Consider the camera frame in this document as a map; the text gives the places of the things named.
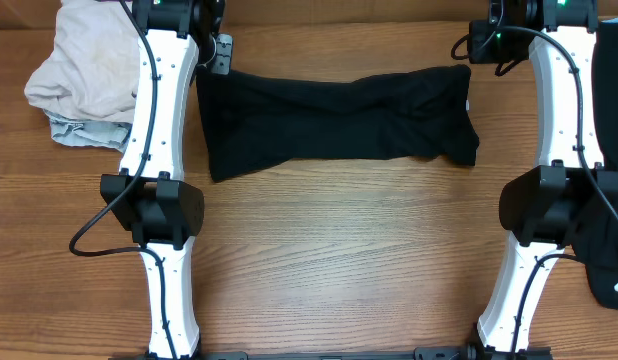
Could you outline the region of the black t-shirt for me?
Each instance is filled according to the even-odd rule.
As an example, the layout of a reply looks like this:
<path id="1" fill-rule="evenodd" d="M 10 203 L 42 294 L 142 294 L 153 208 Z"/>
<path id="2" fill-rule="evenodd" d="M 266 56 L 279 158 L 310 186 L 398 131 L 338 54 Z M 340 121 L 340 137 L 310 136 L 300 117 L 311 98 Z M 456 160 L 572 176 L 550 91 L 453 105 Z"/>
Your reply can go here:
<path id="1" fill-rule="evenodd" d="M 292 159 L 447 157 L 476 163 L 471 70 L 443 66 L 349 83 L 200 72 L 197 97 L 213 181 Z"/>

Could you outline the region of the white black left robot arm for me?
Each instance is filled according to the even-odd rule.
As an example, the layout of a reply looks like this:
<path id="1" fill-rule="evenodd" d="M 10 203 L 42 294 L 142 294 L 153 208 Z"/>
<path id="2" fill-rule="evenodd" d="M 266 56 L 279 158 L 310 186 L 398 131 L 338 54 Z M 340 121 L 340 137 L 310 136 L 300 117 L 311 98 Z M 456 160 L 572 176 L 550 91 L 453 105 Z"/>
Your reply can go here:
<path id="1" fill-rule="evenodd" d="M 198 359 L 201 334 L 193 310 L 192 253 L 204 196 L 185 182 L 183 132 L 195 73 L 214 61 L 224 4 L 135 1 L 140 30 L 139 79 L 129 143 L 100 191 L 132 236 L 146 272 L 151 311 L 147 359 Z"/>

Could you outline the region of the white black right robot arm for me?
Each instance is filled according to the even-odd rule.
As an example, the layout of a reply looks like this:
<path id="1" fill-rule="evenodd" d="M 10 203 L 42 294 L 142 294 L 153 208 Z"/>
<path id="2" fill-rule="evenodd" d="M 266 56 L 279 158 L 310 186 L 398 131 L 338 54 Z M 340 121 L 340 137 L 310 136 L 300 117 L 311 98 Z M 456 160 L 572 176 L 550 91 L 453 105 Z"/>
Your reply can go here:
<path id="1" fill-rule="evenodd" d="M 548 359 L 529 346 L 529 329 L 545 283 L 566 248 L 595 217 L 612 208 L 618 172 L 608 168 L 596 137 L 592 60 L 599 21 L 594 1 L 500 1 L 464 40 L 473 64 L 499 76 L 533 65 L 539 138 L 533 169 L 510 181 L 499 200 L 507 231 L 495 288 L 472 339 L 458 349 L 420 348 L 418 359 Z"/>

